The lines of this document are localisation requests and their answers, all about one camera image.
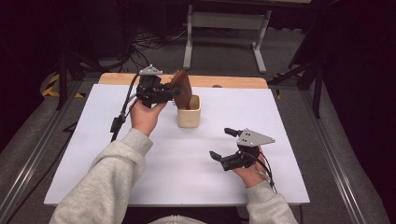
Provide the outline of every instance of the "table leg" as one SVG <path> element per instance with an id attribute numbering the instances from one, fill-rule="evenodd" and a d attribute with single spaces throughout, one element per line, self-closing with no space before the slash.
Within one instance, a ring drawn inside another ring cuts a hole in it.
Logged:
<path id="1" fill-rule="evenodd" d="M 188 70 L 191 67 L 191 55 L 192 55 L 192 5 L 189 5 L 189 15 L 187 17 L 187 44 L 186 51 L 184 53 L 183 68 Z"/>
<path id="2" fill-rule="evenodd" d="M 272 12 L 271 10 L 266 11 L 265 17 L 262 18 L 262 25 L 260 26 L 260 31 L 257 41 L 251 43 L 260 73 L 265 73 L 267 71 L 265 68 L 264 61 L 262 60 L 262 53 L 260 52 L 260 47 L 262 46 L 262 40 L 264 39 L 265 31 L 267 30 L 268 27 L 268 22 L 270 21 L 271 12 Z"/>

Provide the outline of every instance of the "metal frame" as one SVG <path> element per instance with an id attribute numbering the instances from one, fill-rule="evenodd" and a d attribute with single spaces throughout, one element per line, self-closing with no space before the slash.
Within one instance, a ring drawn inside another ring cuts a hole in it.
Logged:
<path id="1" fill-rule="evenodd" d="M 18 176 L 12 185 L 10 191 L 8 192 L 6 198 L 2 201 L 0 205 L 0 223 L 7 223 L 9 216 L 13 213 L 20 197 L 23 194 L 26 186 L 29 184 L 30 179 L 32 178 L 35 169 L 40 163 L 44 153 L 47 150 L 48 145 L 50 144 L 50 140 L 54 134 L 54 131 L 58 127 L 58 124 L 61 122 L 61 119 L 64 115 L 64 111 L 70 105 L 70 102 L 73 100 L 74 95 L 78 92 L 79 87 L 81 86 L 81 81 L 75 81 L 70 86 L 69 97 L 64 102 L 64 105 L 60 110 L 56 110 L 54 115 L 52 116 L 49 125 L 46 130 L 42 134 L 40 140 L 38 141 L 35 149 L 32 151 L 27 162 L 23 165 Z"/>
<path id="2" fill-rule="evenodd" d="M 332 144 L 329 140 L 329 135 L 327 135 L 325 128 L 323 127 L 320 119 L 317 119 L 315 113 L 311 109 L 311 97 L 308 91 L 300 91 L 301 97 L 303 98 L 303 102 L 307 111 L 314 122 L 318 137 L 320 139 L 320 144 L 323 148 L 323 153 L 326 158 L 327 163 L 329 163 L 330 169 L 332 171 L 332 175 L 334 177 L 335 183 L 337 184 L 338 189 L 340 190 L 341 196 L 346 205 L 346 209 L 349 213 L 350 219 L 353 223 L 366 223 L 364 216 L 361 212 L 361 209 L 358 206 L 358 203 L 355 199 L 355 195 L 353 194 L 352 187 L 350 186 L 347 175 L 338 161 L 335 153 L 332 149 Z"/>
<path id="3" fill-rule="evenodd" d="M 191 68 L 192 55 L 192 27 L 212 27 L 212 28 L 230 28 L 244 30 L 259 30 L 257 39 L 251 43 L 256 63 L 260 73 L 265 73 L 266 68 L 262 59 L 260 48 L 268 22 L 271 17 L 271 10 L 267 10 L 265 15 L 241 15 L 227 13 L 207 13 L 193 12 L 192 5 L 189 5 L 189 13 L 187 17 L 187 43 L 184 53 L 184 69 Z"/>

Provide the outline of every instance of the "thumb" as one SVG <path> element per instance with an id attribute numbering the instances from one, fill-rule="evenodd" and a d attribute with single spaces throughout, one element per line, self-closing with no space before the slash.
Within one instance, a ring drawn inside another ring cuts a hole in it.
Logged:
<path id="1" fill-rule="evenodd" d="M 167 103 L 168 102 L 156 104 L 154 107 L 152 107 L 152 110 L 154 110 L 156 113 L 160 114 L 160 112 L 165 108 Z"/>

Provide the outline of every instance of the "white table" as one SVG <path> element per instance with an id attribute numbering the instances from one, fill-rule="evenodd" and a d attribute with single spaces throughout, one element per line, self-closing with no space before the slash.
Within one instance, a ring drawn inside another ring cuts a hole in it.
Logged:
<path id="1" fill-rule="evenodd" d="M 58 204 L 88 172 L 96 155 L 110 142 L 109 131 L 128 90 L 126 85 L 93 86 L 76 131 L 47 193 L 45 204 Z M 274 137 L 262 147 L 276 188 L 288 203 L 309 203 L 304 181 L 273 94 L 265 89 L 193 88 L 202 98 L 201 123 L 195 129 L 177 126 L 177 108 L 169 103 L 150 138 L 147 169 L 132 189 L 131 206 L 234 206 L 248 202 L 244 184 L 233 171 L 224 172 L 209 150 L 234 154 L 236 140 L 224 128 Z M 122 126 L 119 139 L 131 128 Z"/>

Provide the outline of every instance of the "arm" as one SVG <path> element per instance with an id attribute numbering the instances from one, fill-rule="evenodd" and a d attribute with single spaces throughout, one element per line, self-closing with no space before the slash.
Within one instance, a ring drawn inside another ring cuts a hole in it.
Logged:
<path id="1" fill-rule="evenodd" d="M 59 203 L 50 223 L 121 223 L 131 188 L 142 175 L 148 136 L 165 104 L 151 109 L 137 102 L 133 128 L 121 141 L 113 141 L 93 161 L 90 171 Z"/>
<path id="2" fill-rule="evenodd" d="M 265 170 L 259 163 L 233 171 L 242 178 L 247 187 L 249 223 L 297 223 L 285 198 L 275 193 L 260 173 L 265 173 Z"/>

